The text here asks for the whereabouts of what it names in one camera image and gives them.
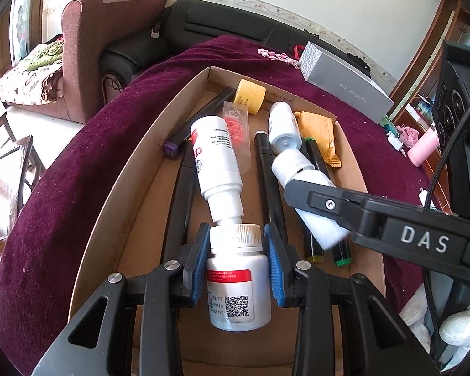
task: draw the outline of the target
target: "sofa armrest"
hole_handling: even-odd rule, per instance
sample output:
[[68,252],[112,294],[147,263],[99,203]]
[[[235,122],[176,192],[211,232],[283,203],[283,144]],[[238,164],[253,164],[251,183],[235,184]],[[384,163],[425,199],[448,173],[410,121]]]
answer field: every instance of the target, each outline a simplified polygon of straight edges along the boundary
[[166,0],[71,0],[63,10],[63,81],[71,120],[86,123],[103,107],[99,55],[111,41],[151,28]]

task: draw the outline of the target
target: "screw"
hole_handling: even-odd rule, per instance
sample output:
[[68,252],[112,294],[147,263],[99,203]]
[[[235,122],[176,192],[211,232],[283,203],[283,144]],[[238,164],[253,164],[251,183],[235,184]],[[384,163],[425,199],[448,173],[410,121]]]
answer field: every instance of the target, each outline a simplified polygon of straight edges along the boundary
[[364,284],[365,283],[365,275],[361,273],[355,273],[353,276],[353,282],[357,284]]
[[326,208],[328,208],[330,211],[332,211],[336,207],[336,203],[332,199],[327,199],[326,201]]
[[169,260],[168,262],[164,263],[164,267],[166,270],[176,270],[179,268],[179,261],[178,260]]
[[306,271],[306,270],[308,270],[310,267],[312,267],[312,265],[310,264],[310,262],[307,262],[306,260],[299,260],[299,261],[296,263],[296,267],[298,268],[298,270]]
[[108,276],[108,282],[112,284],[117,284],[122,279],[122,275],[120,273],[112,273]]

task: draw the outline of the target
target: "blue gripper pad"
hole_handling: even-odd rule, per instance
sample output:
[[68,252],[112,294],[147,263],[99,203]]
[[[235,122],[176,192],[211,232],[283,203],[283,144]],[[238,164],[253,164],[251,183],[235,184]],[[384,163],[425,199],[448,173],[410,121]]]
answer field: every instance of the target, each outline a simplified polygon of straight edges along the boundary
[[264,226],[264,241],[268,244],[269,248],[269,275],[270,275],[270,284],[272,286],[273,298],[277,300],[277,305],[279,307],[284,306],[285,302],[285,293],[284,293],[284,273],[282,271],[282,265],[279,261],[277,251],[275,249],[275,241],[280,241],[280,239],[275,239],[274,235],[276,232],[272,230],[269,224]]
[[211,250],[210,226],[206,223],[202,223],[198,232],[200,233],[202,230],[204,230],[202,245],[192,276],[191,299],[193,300],[194,305],[197,305],[198,300],[202,296],[202,290],[206,279],[207,259],[209,258],[209,251]]

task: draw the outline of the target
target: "white cloth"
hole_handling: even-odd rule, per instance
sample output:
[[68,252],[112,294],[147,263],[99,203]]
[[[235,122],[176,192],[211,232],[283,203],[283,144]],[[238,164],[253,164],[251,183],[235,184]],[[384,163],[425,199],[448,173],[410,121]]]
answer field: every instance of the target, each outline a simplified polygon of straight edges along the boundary
[[423,284],[416,290],[407,304],[402,308],[400,317],[405,322],[416,339],[420,341],[427,353],[430,353],[430,333],[425,326],[426,304],[425,287]]
[[[423,284],[416,290],[407,304],[402,308],[400,317],[420,341],[426,352],[430,352],[430,333],[425,326],[425,313],[428,309],[425,287]],[[450,315],[441,326],[439,334],[442,340],[458,347],[450,362],[442,370],[449,370],[459,364],[470,350],[470,309]]]
[[459,364],[470,350],[470,309],[450,315],[442,323],[439,333],[444,342],[458,347],[443,369],[449,370]]

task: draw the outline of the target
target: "cardboard tray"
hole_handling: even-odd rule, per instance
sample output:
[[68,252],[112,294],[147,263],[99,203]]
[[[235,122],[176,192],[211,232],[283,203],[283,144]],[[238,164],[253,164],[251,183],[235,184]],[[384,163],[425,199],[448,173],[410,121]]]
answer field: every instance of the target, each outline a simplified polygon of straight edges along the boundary
[[[252,134],[268,130],[269,108],[276,101],[288,102],[294,111],[315,112],[334,120],[336,152],[342,167],[330,169],[338,187],[366,192],[364,180],[348,141],[336,117],[320,107],[274,86],[211,67],[193,78],[169,103],[138,144],[115,182],[96,221],[81,261],[71,298],[70,318],[96,288],[114,272],[127,277],[153,270],[160,262],[169,204],[181,157],[164,159],[162,143],[170,132],[211,100],[224,86],[236,88],[240,79],[266,88],[261,110],[250,115]],[[254,145],[251,142],[251,154]],[[244,223],[263,227],[256,162],[242,175]],[[303,256],[303,236],[296,212],[284,203],[289,243]],[[193,198],[188,241],[193,241],[201,222],[210,222],[207,202],[198,191]],[[364,273],[384,294],[381,254],[350,243],[353,263],[337,268],[326,252],[321,267],[328,273],[349,277]],[[138,310],[136,321],[140,323]],[[250,332],[225,332],[209,323],[204,292],[196,308],[181,310],[179,337],[185,375],[290,375],[296,342],[297,309],[278,308],[272,300],[272,320]],[[339,318],[334,315],[336,374],[342,374]],[[139,346],[140,326],[136,326],[134,345]]]

